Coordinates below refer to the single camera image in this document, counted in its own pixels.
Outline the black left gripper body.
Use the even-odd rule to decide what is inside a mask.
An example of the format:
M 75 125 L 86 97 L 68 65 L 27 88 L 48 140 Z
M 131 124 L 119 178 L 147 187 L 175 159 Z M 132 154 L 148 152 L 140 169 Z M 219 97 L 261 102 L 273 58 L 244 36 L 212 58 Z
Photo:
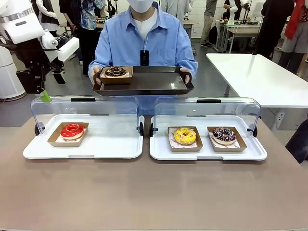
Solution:
M 20 61 L 24 63 L 26 68 L 39 65 L 49 68 L 53 72 L 62 72 L 64 70 L 64 63 L 58 58 L 50 61 L 39 43 L 21 43 Z

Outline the chocolate glazed donut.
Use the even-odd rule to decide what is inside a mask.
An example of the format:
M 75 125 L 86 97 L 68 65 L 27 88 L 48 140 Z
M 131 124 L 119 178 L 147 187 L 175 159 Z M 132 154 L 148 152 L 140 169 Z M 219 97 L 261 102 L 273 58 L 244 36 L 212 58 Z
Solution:
M 127 70 L 120 66 L 112 66 L 105 70 L 104 75 L 106 77 L 124 77 L 127 74 Z

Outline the black serving tray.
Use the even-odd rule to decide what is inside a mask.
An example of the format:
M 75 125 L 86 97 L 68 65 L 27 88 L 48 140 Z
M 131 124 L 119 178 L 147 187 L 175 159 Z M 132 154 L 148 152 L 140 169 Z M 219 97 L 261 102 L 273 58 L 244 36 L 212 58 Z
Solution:
M 93 91 L 102 96 L 183 95 L 194 89 L 185 84 L 179 66 L 133 66 L 129 84 L 94 83 Z

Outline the dark purple sprinkled donut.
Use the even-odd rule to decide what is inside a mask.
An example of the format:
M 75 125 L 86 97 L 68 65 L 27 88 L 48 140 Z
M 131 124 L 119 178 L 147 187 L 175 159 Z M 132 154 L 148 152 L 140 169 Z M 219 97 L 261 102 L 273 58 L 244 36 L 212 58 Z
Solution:
M 219 127 L 212 132 L 212 137 L 215 142 L 221 145 L 231 145 L 236 140 L 236 134 L 230 128 Z

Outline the cardboard tray of purple donut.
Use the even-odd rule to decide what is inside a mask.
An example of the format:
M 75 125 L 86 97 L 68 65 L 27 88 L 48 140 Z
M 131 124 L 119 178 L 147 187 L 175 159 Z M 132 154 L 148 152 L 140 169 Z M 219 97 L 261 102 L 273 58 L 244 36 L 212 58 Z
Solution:
M 233 144 L 231 144 L 231 145 L 221 145 L 221 144 L 215 142 L 215 140 L 212 137 L 212 132 L 215 128 L 219 128 L 219 127 L 207 127 L 209 140 L 210 140 L 212 147 L 213 147 L 215 152 L 240 153 L 240 152 L 243 152 L 247 148 L 245 141 L 243 140 L 242 136 L 240 135 L 240 133 L 238 132 L 238 130 L 235 127 L 224 127 L 224 128 L 230 128 L 232 131 L 235 132 L 236 140 Z

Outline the person in black vest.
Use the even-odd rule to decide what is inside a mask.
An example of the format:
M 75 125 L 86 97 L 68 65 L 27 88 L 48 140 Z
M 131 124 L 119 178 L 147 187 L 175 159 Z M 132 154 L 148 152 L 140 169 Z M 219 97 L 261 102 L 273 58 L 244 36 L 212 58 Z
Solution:
M 44 30 L 48 30 L 54 37 L 57 37 L 59 21 L 54 12 L 51 0 L 31 0 L 33 9 L 37 11 L 38 20 Z

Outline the person in dark shirt and jeans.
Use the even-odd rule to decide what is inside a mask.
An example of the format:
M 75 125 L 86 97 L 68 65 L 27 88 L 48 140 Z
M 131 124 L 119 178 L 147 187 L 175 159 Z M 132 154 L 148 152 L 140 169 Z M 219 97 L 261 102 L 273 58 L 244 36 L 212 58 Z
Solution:
M 64 15 L 73 37 L 80 38 L 79 23 L 80 0 L 59 0 L 60 12 Z

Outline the person in blue patterned shirt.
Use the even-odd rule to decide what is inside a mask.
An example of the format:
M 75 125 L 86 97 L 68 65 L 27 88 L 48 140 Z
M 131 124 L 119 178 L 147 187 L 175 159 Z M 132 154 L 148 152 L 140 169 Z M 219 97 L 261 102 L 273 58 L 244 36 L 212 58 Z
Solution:
M 83 74 L 87 75 L 90 63 L 94 60 L 95 50 L 98 43 L 98 32 L 95 8 L 101 10 L 104 7 L 104 0 L 80 0 L 81 21 L 80 21 L 80 46 L 83 58 Z

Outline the cardboard tray of red donut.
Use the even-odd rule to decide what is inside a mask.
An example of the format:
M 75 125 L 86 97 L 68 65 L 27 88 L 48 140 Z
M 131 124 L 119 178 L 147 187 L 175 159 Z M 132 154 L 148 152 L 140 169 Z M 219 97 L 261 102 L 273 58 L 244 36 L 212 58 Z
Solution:
M 66 141 L 61 137 L 61 130 L 63 127 L 69 124 L 79 124 L 84 127 L 84 134 L 82 137 L 76 140 L 72 141 Z M 53 147 L 79 147 L 85 138 L 87 131 L 89 128 L 89 123 L 83 123 L 83 122 L 76 122 L 76 123 L 69 123 L 69 122 L 62 122 L 51 134 L 51 136 L 48 138 L 48 143 L 52 145 Z

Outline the cardboard tray of yellow donut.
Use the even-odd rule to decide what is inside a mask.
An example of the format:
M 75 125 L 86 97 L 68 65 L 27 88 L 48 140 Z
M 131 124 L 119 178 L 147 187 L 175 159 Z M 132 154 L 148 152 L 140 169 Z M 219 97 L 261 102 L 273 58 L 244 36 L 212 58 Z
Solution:
M 174 138 L 174 132 L 179 128 L 191 128 L 196 132 L 196 140 L 190 145 L 182 145 L 176 142 Z M 168 127 L 168 136 L 169 144 L 173 152 L 198 152 L 203 148 L 203 143 L 198 132 L 197 127 L 195 126 L 186 126 L 186 127 Z

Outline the person's right hand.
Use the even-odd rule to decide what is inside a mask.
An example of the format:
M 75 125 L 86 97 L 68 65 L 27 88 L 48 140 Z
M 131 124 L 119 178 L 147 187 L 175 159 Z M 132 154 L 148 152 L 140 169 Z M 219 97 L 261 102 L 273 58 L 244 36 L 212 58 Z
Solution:
M 94 66 L 92 69 L 92 77 L 94 83 L 101 84 L 100 75 L 102 73 L 102 68 L 100 66 Z

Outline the person's left hand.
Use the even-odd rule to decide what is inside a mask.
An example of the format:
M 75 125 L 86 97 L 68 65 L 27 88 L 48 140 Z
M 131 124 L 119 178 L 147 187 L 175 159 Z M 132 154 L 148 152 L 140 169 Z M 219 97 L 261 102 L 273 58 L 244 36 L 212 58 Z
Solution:
M 188 84 L 191 81 L 191 73 L 189 69 L 181 67 L 180 72 L 183 73 L 183 81 L 185 84 Z

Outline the clear display lid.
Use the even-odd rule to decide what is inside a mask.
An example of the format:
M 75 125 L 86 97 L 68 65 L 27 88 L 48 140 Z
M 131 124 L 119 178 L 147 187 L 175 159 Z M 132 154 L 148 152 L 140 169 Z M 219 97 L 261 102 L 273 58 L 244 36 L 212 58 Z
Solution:
M 184 117 L 207 117 L 207 116 L 247 116 L 245 123 L 246 131 L 252 136 L 257 136 L 257 121 L 260 117 L 260 104 L 247 97 L 191 97 L 191 98 L 168 98 L 160 97 L 154 103 L 154 115 L 151 118 L 149 136 L 158 132 L 158 117 L 161 116 L 184 116 Z
M 34 133 L 39 135 L 46 130 L 43 116 L 86 115 L 86 116 L 134 116 L 136 130 L 144 135 L 144 122 L 141 118 L 138 100 L 134 96 L 54 96 L 49 101 L 35 98 L 31 102 L 31 112 L 35 120 Z

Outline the grey background workbench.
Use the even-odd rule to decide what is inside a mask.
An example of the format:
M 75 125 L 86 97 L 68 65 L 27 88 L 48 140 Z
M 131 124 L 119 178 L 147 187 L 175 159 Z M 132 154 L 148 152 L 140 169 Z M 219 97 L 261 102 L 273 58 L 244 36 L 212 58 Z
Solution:
M 256 38 L 260 32 L 260 28 L 261 26 L 252 25 L 226 26 L 227 32 L 225 42 L 227 44 L 225 45 L 226 50 L 224 51 L 224 53 L 231 53 L 235 38 Z

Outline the large white table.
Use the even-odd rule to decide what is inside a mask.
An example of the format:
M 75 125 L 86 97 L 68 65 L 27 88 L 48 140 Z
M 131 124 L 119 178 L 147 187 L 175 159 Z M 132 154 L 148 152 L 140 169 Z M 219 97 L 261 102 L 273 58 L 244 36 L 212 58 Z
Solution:
M 278 110 L 271 130 L 278 130 L 288 108 L 308 109 L 308 82 L 262 55 L 207 53 L 206 57 L 239 97 Z

